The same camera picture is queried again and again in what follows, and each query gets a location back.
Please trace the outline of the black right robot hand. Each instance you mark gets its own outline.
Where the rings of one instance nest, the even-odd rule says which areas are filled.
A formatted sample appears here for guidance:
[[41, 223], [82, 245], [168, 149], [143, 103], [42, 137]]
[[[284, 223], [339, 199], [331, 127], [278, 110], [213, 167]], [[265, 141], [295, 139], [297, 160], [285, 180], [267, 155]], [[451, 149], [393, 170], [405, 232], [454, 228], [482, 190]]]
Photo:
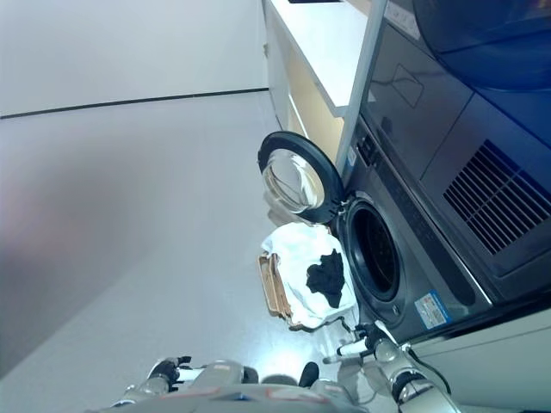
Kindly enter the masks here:
[[351, 357], [361, 354], [372, 354], [381, 340], [391, 340], [387, 333], [386, 326], [380, 320], [371, 324], [358, 324], [354, 330], [356, 340], [344, 344], [337, 349], [337, 355]]

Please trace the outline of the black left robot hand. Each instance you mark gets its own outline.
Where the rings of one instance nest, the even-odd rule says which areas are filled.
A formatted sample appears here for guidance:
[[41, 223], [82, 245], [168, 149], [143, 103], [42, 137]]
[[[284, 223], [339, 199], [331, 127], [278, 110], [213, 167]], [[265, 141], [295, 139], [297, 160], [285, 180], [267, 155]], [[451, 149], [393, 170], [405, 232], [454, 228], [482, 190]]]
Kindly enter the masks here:
[[183, 376], [181, 371], [190, 370], [189, 366], [192, 361], [192, 357], [188, 355], [178, 357], [168, 357], [161, 361], [158, 361], [149, 372], [147, 378], [163, 378], [170, 385], [183, 382]]

